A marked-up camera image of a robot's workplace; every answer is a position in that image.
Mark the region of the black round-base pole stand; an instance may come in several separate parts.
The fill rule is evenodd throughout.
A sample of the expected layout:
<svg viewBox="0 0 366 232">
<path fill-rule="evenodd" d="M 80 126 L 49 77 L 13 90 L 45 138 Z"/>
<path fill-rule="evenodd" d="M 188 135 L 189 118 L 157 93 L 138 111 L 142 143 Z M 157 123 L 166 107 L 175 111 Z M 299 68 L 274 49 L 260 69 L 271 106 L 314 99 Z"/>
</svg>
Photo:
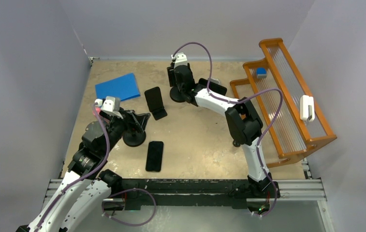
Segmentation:
<svg viewBox="0 0 366 232">
<path fill-rule="evenodd" d="M 186 96 L 184 96 L 179 90 L 178 87 L 172 87 L 169 93 L 171 100 L 177 103 L 187 102 L 190 103 L 190 100 L 187 100 Z"/>
</svg>

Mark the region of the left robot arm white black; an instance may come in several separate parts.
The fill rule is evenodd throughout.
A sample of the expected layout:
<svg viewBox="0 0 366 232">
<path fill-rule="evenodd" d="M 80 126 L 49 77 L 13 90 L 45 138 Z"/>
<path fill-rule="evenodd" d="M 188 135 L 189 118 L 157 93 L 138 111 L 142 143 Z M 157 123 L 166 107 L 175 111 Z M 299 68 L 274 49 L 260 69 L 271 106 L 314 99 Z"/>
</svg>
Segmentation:
<svg viewBox="0 0 366 232">
<path fill-rule="evenodd" d="M 143 143 L 150 114 L 120 108 L 110 115 L 92 109 L 96 121 L 87 125 L 59 187 L 39 215 L 19 226 L 18 232 L 74 232 L 103 199 L 121 194 L 122 178 L 103 167 L 120 139 L 133 135 L 135 146 Z"/>
</svg>

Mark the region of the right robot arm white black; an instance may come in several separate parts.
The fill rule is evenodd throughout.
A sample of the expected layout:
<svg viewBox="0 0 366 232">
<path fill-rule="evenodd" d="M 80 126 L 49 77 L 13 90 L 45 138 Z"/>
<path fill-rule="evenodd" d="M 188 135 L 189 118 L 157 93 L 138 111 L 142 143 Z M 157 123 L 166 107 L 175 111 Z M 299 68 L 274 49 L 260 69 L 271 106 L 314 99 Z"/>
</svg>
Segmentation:
<svg viewBox="0 0 366 232">
<path fill-rule="evenodd" d="M 256 197 L 279 196 L 279 190 L 260 149 L 263 122 L 251 101 L 241 102 L 196 83 L 189 65 L 171 64 L 167 68 L 171 86 L 170 97 L 175 102 L 187 102 L 209 109 L 226 118 L 233 144 L 243 149 L 248 167 L 247 192 Z"/>
</svg>

